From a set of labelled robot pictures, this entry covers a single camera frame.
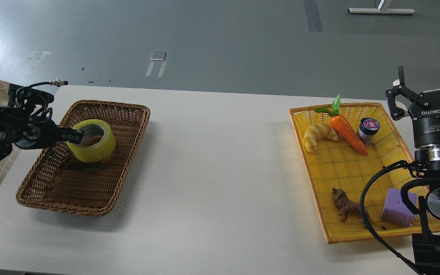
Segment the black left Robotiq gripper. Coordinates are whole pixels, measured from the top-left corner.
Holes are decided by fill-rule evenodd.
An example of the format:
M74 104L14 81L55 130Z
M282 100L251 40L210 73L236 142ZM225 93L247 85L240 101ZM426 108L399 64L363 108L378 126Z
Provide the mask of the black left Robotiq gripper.
M84 139L83 130L61 128L52 120L52 115L17 117L14 122L20 137L15 145L23 150L45 149L58 142L80 144Z

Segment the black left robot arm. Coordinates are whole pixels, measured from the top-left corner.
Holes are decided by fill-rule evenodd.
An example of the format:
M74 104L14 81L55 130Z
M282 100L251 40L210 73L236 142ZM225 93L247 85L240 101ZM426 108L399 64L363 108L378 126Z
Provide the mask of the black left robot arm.
M0 105L0 161L8 157L13 146L23 150L46 149L58 142L80 144L83 130L75 130L56 124L52 120L54 101L50 93L37 89L41 85L61 87L64 80L51 80L27 86L11 84L8 103Z

